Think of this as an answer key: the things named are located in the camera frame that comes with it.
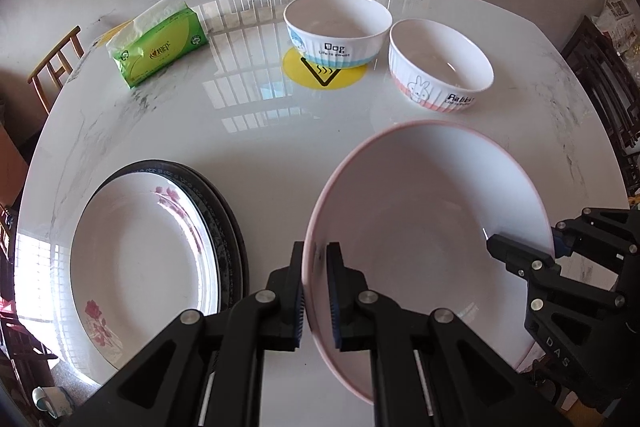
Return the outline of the large blue floral plate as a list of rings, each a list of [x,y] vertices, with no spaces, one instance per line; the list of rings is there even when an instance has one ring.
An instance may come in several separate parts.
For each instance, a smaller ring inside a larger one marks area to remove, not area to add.
[[[224,196],[206,176],[189,166],[163,159],[135,161],[112,173],[99,188],[135,172],[159,174],[177,184],[192,200],[204,220],[214,248],[219,283],[217,311],[231,309],[248,295],[250,269],[239,223]]]

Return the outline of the white bowl rabbit print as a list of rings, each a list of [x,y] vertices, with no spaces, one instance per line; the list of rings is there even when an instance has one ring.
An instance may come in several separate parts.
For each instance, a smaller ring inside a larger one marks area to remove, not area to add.
[[[467,109],[495,80],[491,62],[473,41],[422,18],[400,20],[390,28],[388,69],[411,102],[439,113]]]

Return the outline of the dark chairs at right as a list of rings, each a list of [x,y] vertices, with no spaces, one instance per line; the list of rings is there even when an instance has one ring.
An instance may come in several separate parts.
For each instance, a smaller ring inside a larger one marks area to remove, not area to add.
[[[586,16],[562,49],[596,110],[614,150],[629,197],[639,190],[639,86],[614,49]]]

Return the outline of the dark wooden side chair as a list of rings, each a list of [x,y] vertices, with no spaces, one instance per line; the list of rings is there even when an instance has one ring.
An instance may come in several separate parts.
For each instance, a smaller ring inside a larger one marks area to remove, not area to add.
[[[53,384],[49,362],[58,357],[38,340],[17,315],[14,265],[17,213],[1,206],[1,349],[9,359],[25,398],[39,386]]]

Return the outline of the green tissue pack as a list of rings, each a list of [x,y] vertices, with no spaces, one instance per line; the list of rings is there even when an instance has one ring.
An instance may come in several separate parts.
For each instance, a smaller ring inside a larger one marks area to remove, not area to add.
[[[205,46],[198,14],[184,0],[160,0],[107,41],[106,50],[129,88]]]

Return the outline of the white plate pink flowers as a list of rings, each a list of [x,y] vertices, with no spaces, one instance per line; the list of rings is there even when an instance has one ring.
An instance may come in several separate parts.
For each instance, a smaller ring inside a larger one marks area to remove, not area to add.
[[[203,210],[164,174],[115,176],[78,221],[70,286],[93,346],[121,369],[182,311],[219,311],[218,262]]]

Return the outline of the yellow round warning sticker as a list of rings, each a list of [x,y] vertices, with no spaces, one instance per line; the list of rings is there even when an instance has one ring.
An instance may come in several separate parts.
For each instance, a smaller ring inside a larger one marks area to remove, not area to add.
[[[308,62],[295,48],[284,54],[281,62],[284,75],[299,86],[311,90],[344,89],[361,80],[366,75],[368,66],[355,68],[329,68]]]

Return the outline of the light wooden chair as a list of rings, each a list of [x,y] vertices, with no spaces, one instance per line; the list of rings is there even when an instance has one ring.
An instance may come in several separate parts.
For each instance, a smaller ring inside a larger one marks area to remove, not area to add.
[[[58,40],[56,45],[43,57],[37,64],[30,76],[27,78],[27,84],[34,90],[38,101],[44,113],[50,114],[53,107],[53,101],[47,95],[47,89],[43,86],[43,81],[49,79],[58,95],[63,87],[64,81],[70,79],[75,66],[67,57],[66,52],[72,51],[79,62],[85,55],[85,49],[82,46],[79,34],[81,28],[76,25],[69,32]]]

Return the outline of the small blue floral plate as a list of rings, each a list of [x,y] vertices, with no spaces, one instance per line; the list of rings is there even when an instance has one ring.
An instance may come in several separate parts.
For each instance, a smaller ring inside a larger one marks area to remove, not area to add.
[[[212,187],[188,168],[166,165],[168,178],[182,188],[201,213],[218,267],[219,310],[231,309],[245,296],[242,249],[227,210]]]

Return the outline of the large pink bowl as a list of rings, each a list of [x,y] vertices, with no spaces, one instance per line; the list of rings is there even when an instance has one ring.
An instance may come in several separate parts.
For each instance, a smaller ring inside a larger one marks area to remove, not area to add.
[[[506,363],[533,348],[524,327],[526,286],[488,253],[500,234],[553,251],[544,204],[524,169],[475,130],[436,120],[398,124],[360,144],[339,165],[314,205],[302,280],[307,317],[323,361],[351,393],[372,399],[365,353],[334,343],[326,248],[399,306],[447,308]]]

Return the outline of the white bowl dog print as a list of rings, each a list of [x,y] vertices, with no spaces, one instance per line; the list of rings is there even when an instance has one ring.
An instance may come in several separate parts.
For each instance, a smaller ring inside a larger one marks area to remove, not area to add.
[[[390,11],[375,0],[293,0],[283,18],[297,52],[333,69],[372,62],[393,25]]]

